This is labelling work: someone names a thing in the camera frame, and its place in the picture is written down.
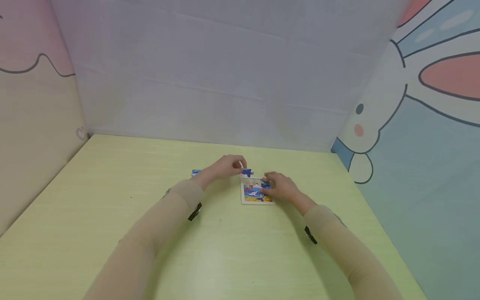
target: tabletop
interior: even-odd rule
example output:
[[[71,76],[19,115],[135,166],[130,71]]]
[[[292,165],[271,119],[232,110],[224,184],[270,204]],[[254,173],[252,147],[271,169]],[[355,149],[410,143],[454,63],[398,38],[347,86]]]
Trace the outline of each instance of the tabletop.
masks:
[[[336,154],[97,134],[0,238],[2,297],[80,299],[145,210],[224,154],[244,155],[256,175],[291,177],[375,253],[405,299],[426,299]],[[353,299],[291,206],[242,205],[240,193],[239,177],[207,189],[157,259],[146,299]]]

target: blue wall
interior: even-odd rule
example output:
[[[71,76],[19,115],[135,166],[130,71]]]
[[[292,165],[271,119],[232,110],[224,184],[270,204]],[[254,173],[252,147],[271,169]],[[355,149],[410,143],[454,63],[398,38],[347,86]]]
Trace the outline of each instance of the blue wall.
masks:
[[[480,39],[473,35],[480,28],[480,1],[453,0],[432,9],[435,2],[439,1],[432,0],[424,8],[431,9],[428,20],[395,41],[402,55],[424,48],[435,51],[430,48],[434,43],[465,32],[472,32],[469,52],[480,51]],[[447,29],[444,25],[441,30],[451,19],[450,24],[458,24]],[[434,30],[427,38],[419,38],[430,28]],[[480,77],[477,80],[478,96]],[[479,299],[480,122],[458,115],[451,118],[448,110],[427,105],[434,103],[435,96],[422,96],[432,97],[429,93],[409,96],[407,88],[369,151],[355,151],[355,139],[342,132],[332,152],[338,153],[347,168],[354,154],[367,155],[372,162],[370,180],[358,188],[426,296],[430,300]],[[452,107],[462,101],[459,96]],[[480,98],[470,101],[475,106],[469,109],[480,116]],[[352,112],[351,118],[357,117]]]

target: hand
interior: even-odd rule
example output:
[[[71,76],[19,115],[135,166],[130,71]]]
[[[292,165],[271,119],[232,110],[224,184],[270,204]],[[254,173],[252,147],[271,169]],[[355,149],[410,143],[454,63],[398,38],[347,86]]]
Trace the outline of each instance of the hand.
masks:
[[[214,179],[227,178],[241,174],[241,169],[247,167],[247,162],[241,155],[224,155],[211,166],[202,170],[209,172]]]
[[[224,155],[209,167],[192,177],[203,190],[216,179],[227,178],[241,174],[241,169],[247,167],[247,161],[241,155]]]
[[[267,172],[263,181],[270,181],[270,189],[262,189],[262,193],[290,202],[304,216],[310,209],[317,206],[306,194],[300,192],[290,177],[277,172]]]
[[[302,192],[290,177],[277,172],[267,172],[263,181],[272,183],[270,189],[262,189],[262,193],[280,198],[288,202],[293,202]]]

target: rabbit eye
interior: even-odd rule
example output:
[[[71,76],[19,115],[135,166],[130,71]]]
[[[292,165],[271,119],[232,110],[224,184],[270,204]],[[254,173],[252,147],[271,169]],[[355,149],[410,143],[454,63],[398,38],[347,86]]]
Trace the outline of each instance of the rabbit eye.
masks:
[[[357,115],[359,115],[363,112],[363,104],[362,103],[357,105],[357,108],[355,109],[355,112],[357,113]]]

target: wall mural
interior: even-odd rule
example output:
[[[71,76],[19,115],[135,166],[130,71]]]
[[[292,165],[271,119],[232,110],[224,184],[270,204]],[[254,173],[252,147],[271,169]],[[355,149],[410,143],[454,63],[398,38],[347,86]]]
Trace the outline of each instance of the wall mural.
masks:
[[[74,75],[57,18],[49,0],[0,3],[0,71],[31,71],[43,56],[60,76]]]
[[[405,98],[480,127],[480,1],[415,0],[332,151],[356,183],[374,176],[368,153]]]
[[[0,236],[87,139],[73,75],[50,1],[0,0]]]
[[[427,298],[477,299],[480,1],[415,0],[332,152]]]

